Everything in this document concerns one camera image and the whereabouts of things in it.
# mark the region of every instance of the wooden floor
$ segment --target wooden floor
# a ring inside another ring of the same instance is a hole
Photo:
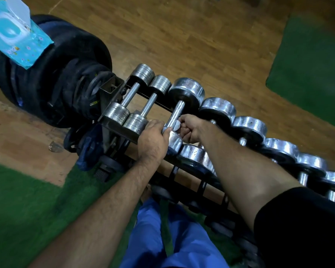
[[[247,0],[23,1],[31,14],[50,13],[100,37],[118,76],[125,78],[145,63],[171,81],[194,78],[206,97],[229,100],[237,115],[264,121],[268,137],[324,157],[335,170],[335,127],[265,86],[290,13],[312,15],[335,30],[335,0],[263,0],[258,7]],[[136,97],[129,108],[141,109],[145,101]],[[55,130],[17,115],[20,118],[0,113],[0,124],[1,118],[9,124],[0,129],[0,162],[38,178],[49,175],[51,182],[62,184],[75,155],[48,151]],[[148,117],[167,121],[169,114],[154,107]],[[187,179],[182,183],[197,188]]]

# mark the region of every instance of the black sleeve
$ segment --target black sleeve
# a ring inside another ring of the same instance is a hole
[[[290,189],[268,202],[254,221],[267,267],[335,267],[335,203],[311,189]]]

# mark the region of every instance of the green mat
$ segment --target green mat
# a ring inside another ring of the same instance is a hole
[[[266,85],[335,126],[335,35],[310,20],[291,17]]]
[[[81,172],[73,167],[61,188],[0,165],[0,268],[26,267],[121,177],[117,174],[107,184],[102,184],[93,178],[93,172]],[[161,202],[161,231],[166,252],[170,255],[173,246],[168,231],[167,205],[167,202]],[[110,267],[119,267],[139,206],[130,219]],[[202,215],[191,215],[203,223]],[[230,239],[204,227],[230,265],[240,261],[239,248]]]

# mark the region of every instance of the hand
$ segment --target hand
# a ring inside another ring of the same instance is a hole
[[[203,119],[194,115],[182,115],[179,121],[181,126],[178,132],[185,143],[194,144],[201,142],[200,128],[205,122]]]
[[[164,122],[154,119],[150,121],[138,138],[138,158],[150,159],[159,164],[164,159],[169,146],[172,127],[161,135]]]

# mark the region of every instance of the blue pants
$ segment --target blue pants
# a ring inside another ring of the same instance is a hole
[[[174,254],[166,256],[161,238],[159,204],[150,198],[140,207],[138,220],[120,268],[186,267],[228,268],[204,228],[179,205],[169,207],[169,228]]]

